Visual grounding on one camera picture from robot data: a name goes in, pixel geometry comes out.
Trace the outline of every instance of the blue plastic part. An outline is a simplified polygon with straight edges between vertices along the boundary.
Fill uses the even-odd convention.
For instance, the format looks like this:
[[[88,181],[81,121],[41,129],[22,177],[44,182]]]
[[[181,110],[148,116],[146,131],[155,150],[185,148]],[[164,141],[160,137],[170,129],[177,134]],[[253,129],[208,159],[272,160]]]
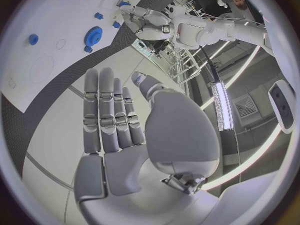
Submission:
[[[119,28],[121,27],[120,23],[118,23],[117,21],[114,21],[113,26],[114,26],[116,29],[119,29]]]
[[[30,35],[30,37],[29,37],[29,43],[30,43],[31,45],[37,44],[38,40],[39,40],[39,36],[36,35],[36,34],[32,34],[32,35]]]
[[[101,13],[99,13],[99,12],[97,12],[96,14],[95,14],[95,18],[97,18],[97,19],[103,19],[103,15],[101,14]]]
[[[119,4],[119,7],[121,7],[123,5],[131,5],[131,4],[129,2],[126,2],[126,1],[121,1],[121,3]]]
[[[84,43],[86,45],[84,51],[86,51],[87,53],[92,52],[91,47],[101,40],[102,32],[103,31],[101,27],[94,26],[86,33],[84,37]]]
[[[93,51],[93,49],[90,46],[85,46],[84,51],[90,54]]]

